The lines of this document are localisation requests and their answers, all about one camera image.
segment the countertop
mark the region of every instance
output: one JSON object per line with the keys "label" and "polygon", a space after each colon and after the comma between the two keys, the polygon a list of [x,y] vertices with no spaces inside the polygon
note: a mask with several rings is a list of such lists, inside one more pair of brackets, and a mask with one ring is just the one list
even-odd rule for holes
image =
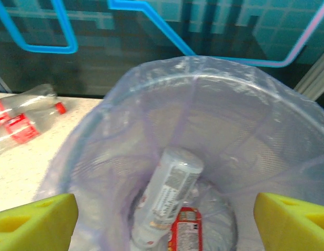
{"label": "countertop", "polygon": [[0,155],[0,211],[32,201],[49,162],[69,133],[101,99],[66,98],[67,113],[37,138]]}

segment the mesh trash can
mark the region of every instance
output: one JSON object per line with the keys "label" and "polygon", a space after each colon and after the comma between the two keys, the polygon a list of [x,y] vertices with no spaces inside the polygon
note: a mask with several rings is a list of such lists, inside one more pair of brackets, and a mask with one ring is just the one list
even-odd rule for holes
{"label": "mesh trash can", "polygon": [[204,56],[142,64],[74,129],[35,199],[73,192],[70,250],[129,250],[128,215],[164,147],[205,162],[237,231],[219,251],[264,250],[258,192],[324,205],[324,111],[257,68]]}

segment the plastic trash bag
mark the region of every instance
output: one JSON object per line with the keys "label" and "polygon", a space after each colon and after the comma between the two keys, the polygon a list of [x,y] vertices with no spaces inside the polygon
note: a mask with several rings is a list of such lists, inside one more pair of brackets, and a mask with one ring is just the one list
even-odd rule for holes
{"label": "plastic trash bag", "polygon": [[201,179],[235,213],[237,251],[264,250],[258,192],[324,205],[324,111],[254,67],[204,56],[125,74],[68,137],[35,199],[75,193],[71,251],[128,251],[131,204],[169,145],[205,162]]}

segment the red bottle cap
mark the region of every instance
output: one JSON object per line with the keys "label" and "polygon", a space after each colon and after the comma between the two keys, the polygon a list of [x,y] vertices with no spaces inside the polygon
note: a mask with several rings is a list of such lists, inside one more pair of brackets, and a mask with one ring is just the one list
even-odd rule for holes
{"label": "red bottle cap", "polygon": [[56,107],[57,111],[59,112],[59,114],[66,113],[66,108],[62,102],[58,102],[57,104],[55,104],[55,107]]}

